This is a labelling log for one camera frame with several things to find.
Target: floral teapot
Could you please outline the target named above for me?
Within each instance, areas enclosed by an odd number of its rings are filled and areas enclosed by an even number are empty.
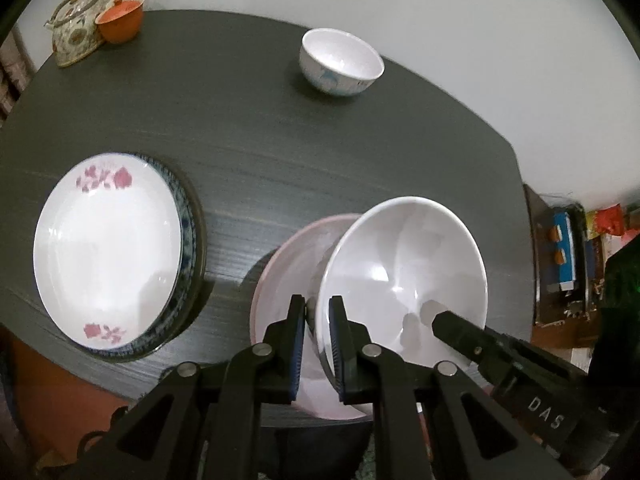
[[[87,57],[104,43],[95,18],[115,0],[64,0],[45,27],[53,31],[51,44],[58,66],[69,66]]]

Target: red package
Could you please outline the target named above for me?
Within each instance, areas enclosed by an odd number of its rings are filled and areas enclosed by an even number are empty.
[[[590,211],[587,213],[586,219],[589,240],[603,234],[622,236],[625,233],[625,218],[620,204],[608,209]]]

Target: stacked plates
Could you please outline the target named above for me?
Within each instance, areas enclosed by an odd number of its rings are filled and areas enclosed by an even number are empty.
[[[47,199],[33,268],[68,338],[101,358],[130,360],[183,328],[205,254],[188,181],[148,156],[104,153],[70,170]]]

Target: metal screw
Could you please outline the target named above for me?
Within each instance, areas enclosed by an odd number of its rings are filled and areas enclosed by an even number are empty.
[[[253,352],[260,357],[264,357],[265,355],[269,355],[273,348],[269,343],[256,343],[253,348]]]
[[[362,353],[367,357],[378,357],[380,354],[382,354],[382,348],[380,348],[380,346],[378,345],[369,343],[368,345],[364,345],[362,347]]]
[[[451,361],[440,361],[436,368],[441,374],[447,377],[455,375],[458,371],[458,367]]]
[[[196,363],[180,363],[178,365],[178,375],[180,377],[191,377],[198,372],[198,365]]]

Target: pink flower pattern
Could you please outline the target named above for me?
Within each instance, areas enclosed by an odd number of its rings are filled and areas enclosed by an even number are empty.
[[[104,189],[125,189],[133,183],[133,177],[124,166],[117,171],[107,168],[98,169],[92,164],[84,170],[84,173],[76,178],[76,187],[83,193],[89,193],[92,189],[98,189],[100,185]]]
[[[126,330],[121,330],[119,326],[116,328],[109,328],[108,325],[102,325],[95,323],[87,323],[84,326],[84,335],[87,339],[100,336],[100,339],[111,339],[111,344],[119,343],[122,340],[122,336],[127,333]]]

